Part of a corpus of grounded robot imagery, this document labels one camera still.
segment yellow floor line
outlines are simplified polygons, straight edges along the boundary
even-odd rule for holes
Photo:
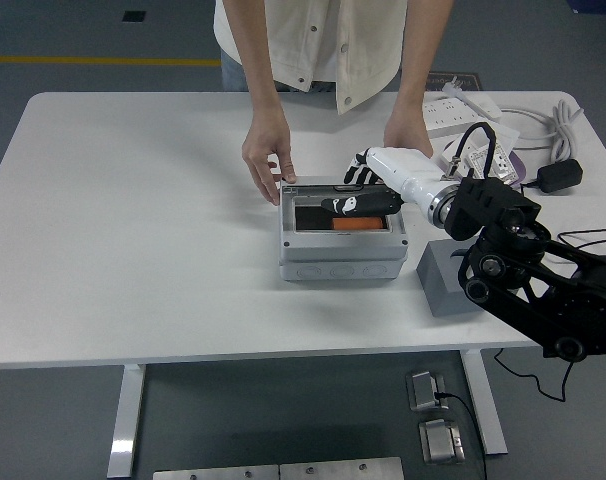
[[[197,58],[42,57],[22,55],[0,55],[0,63],[219,67],[221,65],[221,60]]]

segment table top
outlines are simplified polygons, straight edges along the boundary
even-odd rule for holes
[[[490,95],[577,107],[560,92]],[[343,116],[332,94],[282,98],[297,174],[340,179],[354,153],[381,145],[395,94]],[[243,93],[32,98],[0,167],[0,368],[533,344],[486,312],[431,315],[416,265],[447,235],[415,205],[403,206],[397,279],[281,280],[277,209],[240,159],[250,121]],[[552,233],[606,227],[606,150],[585,117],[575,129],[583,183],[530,195]],[[534,175],[545,155],[521,154]]]

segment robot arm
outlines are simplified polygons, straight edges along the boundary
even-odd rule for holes
[[[370,148],[352,160],[345,183],[350,183],[357,172],[357,184],[382,180],[390,190],[352,197],[350,201],[356,204],[349,213],[344,208],[346,200],[324,200],[321,205],[330,211],[354,217],[393,214],[403,203],[412,202],[419,206],[432,225],[443,228],[447,205],[456,194],[458,182],[441,178],[443,172],[418,150]]]
[[[459,270],[471,301],[540,344],[546,356],[576,362],[606,354],[606,256],[553,241],[536,222],[540,205],[497,178],[470,176],[459,185],[416,150],[371,148],[352,162],[346,183],[358,170],[357,183],[365,183],[366,166],[370,182],[380,178],[390,190],[353,197],[357,208],[348,214],[385,215],[414,202],[455,240],[481,230]],[[322,206],[339,212],[336,202]],[[541,263],[546,254],[569,260],[576,271],[570,278],[552,272]],[[533,280],[547,286],[542,295]]]

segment metal floor plate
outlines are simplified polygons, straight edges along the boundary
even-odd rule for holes
[[[399,457],[156,472],[153,480],[403,480]]]

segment beige shirt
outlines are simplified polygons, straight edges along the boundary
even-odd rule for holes
[[[331,0],[265,0],[274,79],[308,91],[314,80]],[[407,0],[340,0],[336,29],[336,102],[345,113],[380,92],[401,63]],[[241,62],[222,0],[214,34]]]

